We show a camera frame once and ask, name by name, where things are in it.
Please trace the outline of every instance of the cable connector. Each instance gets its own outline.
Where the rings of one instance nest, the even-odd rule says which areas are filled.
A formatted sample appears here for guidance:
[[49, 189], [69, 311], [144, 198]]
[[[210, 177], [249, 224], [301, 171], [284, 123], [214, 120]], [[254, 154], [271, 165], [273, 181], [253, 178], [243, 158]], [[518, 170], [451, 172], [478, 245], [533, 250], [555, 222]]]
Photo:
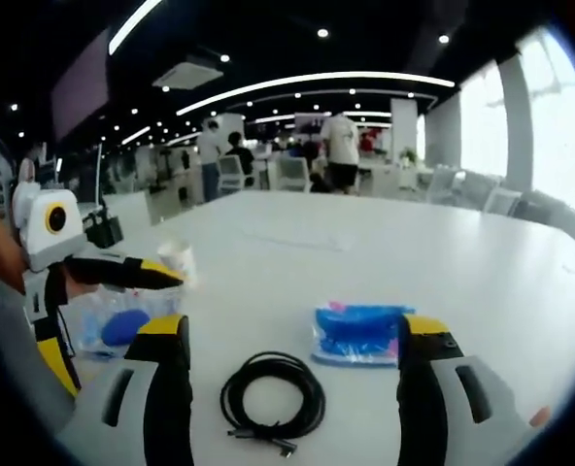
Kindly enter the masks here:
[[235, 437], [236, 439], [254, 439], [260, 442], [267, 442], [281, 449], [281, 456], [283, 458], [289, 458], [296, 453], [298, 445], [293, 444], [282, 439], [264, 439], [255, 435], [251, 429], [234, 429], [227, 432], [229, 437]]
[[281, 456], [288, 459], [290, 456], [296, 453], [297, 445], [281, 439], [271, 439], [270, 443], [276, 445], [281, 449]]

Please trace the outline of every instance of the led light strip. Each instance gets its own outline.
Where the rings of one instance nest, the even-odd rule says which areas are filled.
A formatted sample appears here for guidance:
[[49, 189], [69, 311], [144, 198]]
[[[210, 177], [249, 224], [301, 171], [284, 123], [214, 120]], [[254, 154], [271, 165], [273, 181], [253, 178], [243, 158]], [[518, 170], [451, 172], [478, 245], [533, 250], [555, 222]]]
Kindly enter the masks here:
[[356, 126], [370, 128], [391, 128], [391, 123], [379, 123], [376, 121], [357, 121]]
[[[380, 117], [380, 118], [391, 118], [390, 112], [343, 112], [346, 117]], [[325, 117], [330, 117], [330, 112], [324, 112]], [[279, 115], [279, 116], [268, 116], [266, 118], [258, 118], [253, 121], [254, 124], [260, 123], [272, 123], [273, 121], [284, 121], [286, 119], [294, 119], [295, 115]]]
[[109, 43], [109, 55], [117, 51], [119, 46], [123, 43], [126, 37], [132, 30], [146, 17], [162, 0], [146, 0], [146, 2], [134, 12], [134, 14], [127, 19], [121, 29], [113, 37]]
[[273, 121], [283, 121], [284, 119], [294, 119], [294, 114], [292, 115], [279, 115], [279, 116], [269, 116], [267, 118], [259, 118], [254, 121], [254, 123], [271, 123]]
[[200, 134], [201, 134], [201, 132], [186, 134], [185, 136], [182, 136], [181, 138], [172, 139], [165, 146], [173, 146], [174, 144], [178, 144], [182, 141], [188, 141], [189, 139], [194, 139], [197, 136], [199, 136]]
[[338, 80], [338, 79], [359, 79], [359, 78], [369, 78], [374, 80], [402, 80], [402, 81], [414, 81], [418, 83], [428, 83], [434, 85], [442, 85], [444, 87], [454, 87], [456, 83], [446, 80], [439, 80], [438, 78], [431, 78], [429, 76], [419, 76], [419, 75], [408, 75], [405, 73], [387, 73], [384, 71], [340, 71], [334, 73], [316, 73], [313, 75], [302, 75], [302, 76], [292, 76], [290, 78], [280, 78], [278, 80], [266, 81], [264, 83], [257, 83], [246, 85], [238, 89], [229, 90], [222, 94], [215, 95], [214, 97], [209, 97], [196, 104], [189, 105], [180, 109], [176, 112], [178, 117], [185, 115], [193, 110], [200, 109], [206, 105], [214, 104], [224, 99], [230, 97], [235, 97], [237, 95], [242, 95], [247, 92], [253, 92], [256, 90], [266, 89], [268, 87], [275, 87], [277, 85], [286, 85], [294, 83], [306, 83], [309, 81], [321, 81], [321, 80]]
[[145, 128], [143, 128], [141, 131], [137, 131], [136, 133], [134, 133], [132, 136], [128, 136], [127, 138], [125, 138], [123, 141], [121, 141], [121, 145], [125, 146], [126, 144], [134, 141], [136, 138], [143, 136], [145, 133], [147, 133], [148, 131], [150, 131], [150, 127], [146, 126]]
[[390, 112], [344, 112], [346, 117], [380, 117], [391, 118]]

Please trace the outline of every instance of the black cable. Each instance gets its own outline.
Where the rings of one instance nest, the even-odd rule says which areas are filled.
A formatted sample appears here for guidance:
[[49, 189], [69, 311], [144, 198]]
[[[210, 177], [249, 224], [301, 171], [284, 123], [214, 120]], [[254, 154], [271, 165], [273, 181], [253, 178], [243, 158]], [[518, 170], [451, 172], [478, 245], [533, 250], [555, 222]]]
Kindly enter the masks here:
[[[262, 425], [253, 422], [247, 415], [245, 391], [252, 382], [262, 377], [292, 383], [302, 393], [303, 404], [291, 421]], [[324, 419], [325, 408], [326, 397], [320, 382], [303, 361], [283, 352], [266, 351], [249, 358], [220, 391], [220, 410], [234, 427], [228, 435], [271, 443], [280, 447], [285, 457], [290, 457], [296, 451], [296, 445], [286, 439], [297, 439], [314, 431]]]
[[56, 308], [56, 313], [60, 317], [61, 323], [63, 323], [63, 327], [65, 328], [65, 338], [67, 338], [67, 346], [69, 347], [70, 350], [69, 356], [76, 357], [76, 350], [72, 346], [72, 339], [70, 338], [70, 331], [67, 329], [67, 322], [65, 321], [65, 317], [63, 316], [63, 313], [58, 307]]

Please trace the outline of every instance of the man in white t-shirt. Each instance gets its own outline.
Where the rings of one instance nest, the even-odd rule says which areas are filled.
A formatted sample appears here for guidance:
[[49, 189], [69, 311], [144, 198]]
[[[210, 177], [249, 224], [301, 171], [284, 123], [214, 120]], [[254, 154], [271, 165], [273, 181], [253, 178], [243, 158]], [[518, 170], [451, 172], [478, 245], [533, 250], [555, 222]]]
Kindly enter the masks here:
[[203, 197], [205, 202], [219, 197], [220, 156], [219, 124], [213, 119], [207, 122], [203, 132], [197, 138], [199, 158], [201, 160], [201, 177], [203, 179]]
[[333, 187], [350, 194], [358, 174], [358, 128], [344, 114], [336, 114], [324, 122], [321, 136], [326, 146], [328, 172]]

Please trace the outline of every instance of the robotic hand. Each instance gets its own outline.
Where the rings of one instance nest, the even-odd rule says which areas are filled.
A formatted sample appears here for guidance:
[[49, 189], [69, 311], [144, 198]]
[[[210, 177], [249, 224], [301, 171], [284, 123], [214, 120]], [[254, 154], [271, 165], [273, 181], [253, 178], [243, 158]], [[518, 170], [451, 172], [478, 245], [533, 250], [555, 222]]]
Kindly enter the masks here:
[[118, 290], [168, 288], [181, 285], [183, 278], [161, 264], [91, 244], [83, 232], [76, 197], [69, 190], [42, 190], [37, 183], [21, 183], [13, 210], [29, 265], [24, 273], [24, 310], [34, 326], [40, 352], [76, 395], [81, 385], [57, 319], [59, 306], [68, 302], [66, 276], [78, 283], [102, 283]]

